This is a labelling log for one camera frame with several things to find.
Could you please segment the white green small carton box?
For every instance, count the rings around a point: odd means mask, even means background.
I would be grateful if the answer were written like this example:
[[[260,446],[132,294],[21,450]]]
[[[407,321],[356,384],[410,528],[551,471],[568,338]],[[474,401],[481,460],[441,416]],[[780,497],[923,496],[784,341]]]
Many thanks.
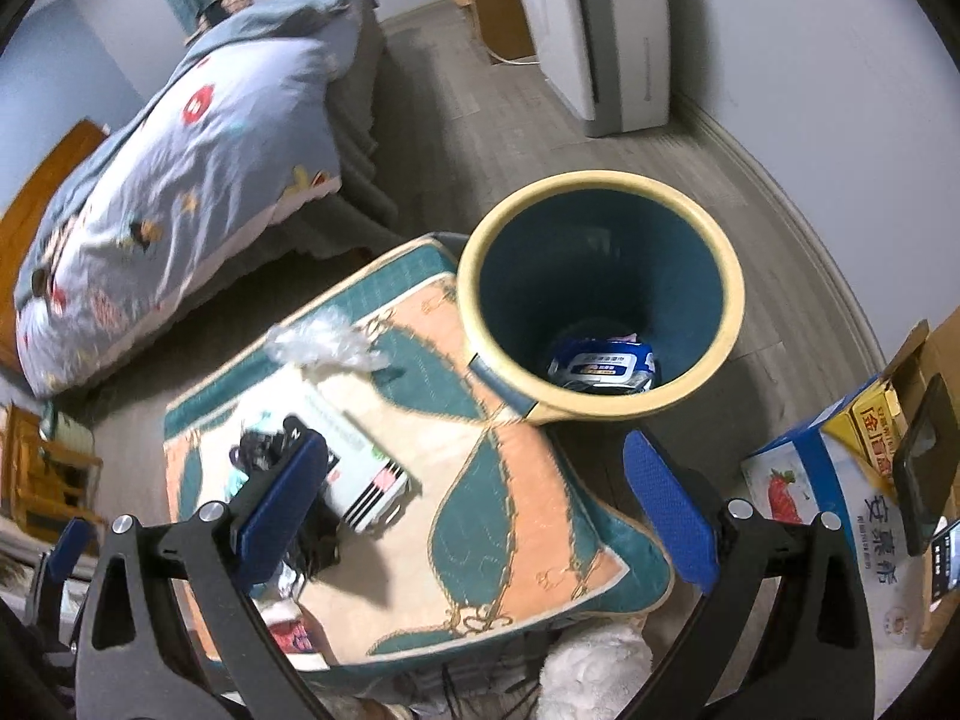
[[[244,429],[278,433],[287,416],[324,437],[329,460],[322,497],[343,525],[368,535],[389,527],[410,489],[402,465],[343,406],[304,380],[265,382],[239,400]]]

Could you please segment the blue white wrapper in bin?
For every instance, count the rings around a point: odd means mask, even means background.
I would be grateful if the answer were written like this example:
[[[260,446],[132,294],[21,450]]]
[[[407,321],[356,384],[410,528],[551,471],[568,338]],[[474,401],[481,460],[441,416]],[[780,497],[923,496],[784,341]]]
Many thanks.
[[[581,394],[642,394],[659,383],[658,361],[651,346],[635,333],[566,340],[553,351],[547,379]]]

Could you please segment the white air purifier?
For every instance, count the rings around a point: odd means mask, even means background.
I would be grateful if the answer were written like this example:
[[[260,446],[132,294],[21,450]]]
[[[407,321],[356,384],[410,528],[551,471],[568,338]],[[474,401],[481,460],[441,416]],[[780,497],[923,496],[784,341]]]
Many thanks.
[[[521,0],[548,86],[590,138],[669,122],[669,0]]]

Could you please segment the white fluffy cloth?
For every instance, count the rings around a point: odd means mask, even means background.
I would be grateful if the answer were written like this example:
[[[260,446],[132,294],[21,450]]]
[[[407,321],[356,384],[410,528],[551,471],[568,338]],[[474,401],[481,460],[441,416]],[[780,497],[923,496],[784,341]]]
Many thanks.
[[[617,718],[651,673],[652,650],[641,622],[574,626],[545,658],[534,717]]]

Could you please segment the wooden headboard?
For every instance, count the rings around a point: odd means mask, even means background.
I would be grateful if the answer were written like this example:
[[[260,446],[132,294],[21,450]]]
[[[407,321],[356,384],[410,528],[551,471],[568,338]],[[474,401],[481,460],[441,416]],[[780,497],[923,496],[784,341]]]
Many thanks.
[[[64,138],[39,163],[21,187],[16,199],[2,218],[2,260],[0,260],[0,288],[2,288],[2,367],[20,374],[16,351],[16,312],[13,289],[21,262],[25,260],[41,218],[55,190],[70,176],[78,164],[104,142],[104,130],[89,119],[82,119],[65,133]]]

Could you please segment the yellow and teal trash bin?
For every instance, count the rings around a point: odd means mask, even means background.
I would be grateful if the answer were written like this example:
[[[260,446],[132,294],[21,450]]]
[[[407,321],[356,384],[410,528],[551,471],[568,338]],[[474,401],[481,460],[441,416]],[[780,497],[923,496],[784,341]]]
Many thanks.
[[[745,317],[745,278],[719,223],[670,185],[631,172],[574,171],[512,192],[466,240],[457,305],[467,367],[532,424],[628,421],[669,410],[724,366]],[[654,383],[576,392],[548,375],[613,366],[596,344],[644,343]]]

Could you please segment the blue white milk carton box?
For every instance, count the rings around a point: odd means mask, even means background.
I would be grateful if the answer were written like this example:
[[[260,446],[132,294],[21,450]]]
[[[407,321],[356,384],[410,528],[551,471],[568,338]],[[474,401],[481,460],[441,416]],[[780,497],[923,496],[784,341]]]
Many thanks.
[[[761,515],[788,525],[811,525],[822,514],[839,518],[881,649],[921,645],[924,559],[908,551],[893,483],[907,427],[895,387],[874,379],[742,462]]]

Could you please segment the dark grey bed skirt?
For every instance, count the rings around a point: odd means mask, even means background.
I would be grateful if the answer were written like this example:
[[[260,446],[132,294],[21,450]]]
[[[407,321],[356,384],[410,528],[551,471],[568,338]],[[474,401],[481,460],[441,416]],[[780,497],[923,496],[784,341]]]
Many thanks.
[[[340,158],[342,185],[322,199],[308,200],[281,223],[267,227],[236,260],[245,270],[285,254],[327,260],[364,252],[375,257],[400,242],[394,231],[398,204],[374,183],[374,90],[384,57],[384,34],[374,15],[374,0],[350,0],[358,44],[352,66],[327,86],[325,112]]]

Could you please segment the clear plastic wrap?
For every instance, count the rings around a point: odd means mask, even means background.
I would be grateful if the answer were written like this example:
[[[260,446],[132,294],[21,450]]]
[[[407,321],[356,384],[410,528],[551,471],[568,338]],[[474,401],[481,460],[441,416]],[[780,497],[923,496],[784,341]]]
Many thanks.
[[[391,366],[391,355],[336,307],[291,325],[274,325],[265,335],[263,352],[277,364],[309,369],[377,372]]]

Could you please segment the small wooden chair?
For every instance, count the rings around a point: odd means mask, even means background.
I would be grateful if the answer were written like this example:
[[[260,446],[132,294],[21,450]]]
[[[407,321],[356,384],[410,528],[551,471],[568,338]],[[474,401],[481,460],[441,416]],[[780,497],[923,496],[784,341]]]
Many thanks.
[[[2,515],[34,538],[53,543],[72,518],[91,523],[96,539],[106,521],[94,512],[103,461],[44,439],[39,416],[2,408]]]

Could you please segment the teal and orange patterned mat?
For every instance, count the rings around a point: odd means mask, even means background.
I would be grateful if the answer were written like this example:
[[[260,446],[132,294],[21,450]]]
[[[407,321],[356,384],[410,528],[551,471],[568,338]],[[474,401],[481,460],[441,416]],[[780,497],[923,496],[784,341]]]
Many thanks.
[[[373,333],[391,364],[305,376],[252,344],[164,415],[167,500],[184,518],[235,489],[228,452],[298,401],[346,416],[412,480],[379,536],[345,533],[298,605],[304,681],[356,692],[377,678],[478,661],[537,629],[641,616],[674,585],[643,525],[584,486],[540,429],[469,371],[451,254],[420,239],[319,298]]]

